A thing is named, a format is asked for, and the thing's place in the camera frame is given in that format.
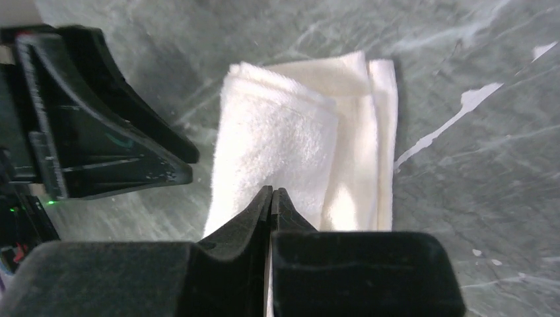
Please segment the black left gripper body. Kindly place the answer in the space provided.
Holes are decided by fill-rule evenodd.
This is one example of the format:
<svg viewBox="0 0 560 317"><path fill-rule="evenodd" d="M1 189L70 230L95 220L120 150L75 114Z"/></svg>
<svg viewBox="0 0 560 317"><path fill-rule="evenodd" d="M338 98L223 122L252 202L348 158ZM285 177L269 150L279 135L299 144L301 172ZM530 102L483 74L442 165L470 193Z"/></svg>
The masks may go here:
<svg viewBox="0 0 560 317"><path fill-rule="evenodd" d="M46 25L1 27L1 279L10 279L39 244L59 239L32 189L42 179L29 134L38 129L18 56L19 36Z"/></svg>

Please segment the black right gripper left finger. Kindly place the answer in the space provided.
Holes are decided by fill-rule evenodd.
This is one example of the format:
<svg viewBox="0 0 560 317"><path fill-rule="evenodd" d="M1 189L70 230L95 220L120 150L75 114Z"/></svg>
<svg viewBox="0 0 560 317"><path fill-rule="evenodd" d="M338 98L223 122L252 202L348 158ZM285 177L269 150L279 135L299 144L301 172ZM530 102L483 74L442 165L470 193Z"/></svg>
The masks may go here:
<svg viewBox="0 0 560 317"><path fill-rule="evenodd" d="M2 316L265 316L273 188L199 242L49 242L23 261Z"/></svg>

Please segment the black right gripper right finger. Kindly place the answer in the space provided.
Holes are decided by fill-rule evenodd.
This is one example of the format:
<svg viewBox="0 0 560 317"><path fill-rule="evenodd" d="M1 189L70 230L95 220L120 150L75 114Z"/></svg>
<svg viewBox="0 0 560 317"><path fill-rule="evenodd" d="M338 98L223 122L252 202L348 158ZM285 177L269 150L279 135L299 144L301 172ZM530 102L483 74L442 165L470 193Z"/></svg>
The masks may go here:
<svg viewBox="0 0 560 317"><path fill-rule="evenodd" d="M422 232L320 232L287 191L271 202L275 316L464 316L443 245Z"/></svg>

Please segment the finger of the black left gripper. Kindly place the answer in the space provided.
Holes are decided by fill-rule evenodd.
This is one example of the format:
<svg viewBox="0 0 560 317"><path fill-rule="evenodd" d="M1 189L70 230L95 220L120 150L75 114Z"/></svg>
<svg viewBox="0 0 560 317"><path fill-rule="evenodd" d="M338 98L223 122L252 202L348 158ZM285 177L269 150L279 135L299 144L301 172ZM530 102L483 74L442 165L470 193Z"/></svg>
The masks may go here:
<svg viewBox="0 0 560 317"><path fill-rule="evenodd" d="M71 25L57 29L87 85L111 112L185 163L199 161L199 151L169 125L126 82L99 28Z"/></svg>
<svg viewBox="0 0 560 317"><path fill-rule="evenodd" d="M59 34L24 34L17 50L38 129L29 134L56 200L189 184L193 164L121 119L87 85Z"/></svg>

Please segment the white terry towel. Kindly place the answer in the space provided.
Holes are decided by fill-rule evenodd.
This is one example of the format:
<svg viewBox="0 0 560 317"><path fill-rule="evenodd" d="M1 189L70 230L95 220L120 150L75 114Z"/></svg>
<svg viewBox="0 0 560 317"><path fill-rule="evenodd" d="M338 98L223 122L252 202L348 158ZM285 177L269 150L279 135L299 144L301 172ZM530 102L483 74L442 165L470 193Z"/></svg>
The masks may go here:
<svg viewBox="0 0 560 317"><path fill-rule="evenodd" d="M285 188L315 229L392 229L392 60L369 61L357 51L265 67L232 64L220 107L205 236L264 186Z"/></svg>

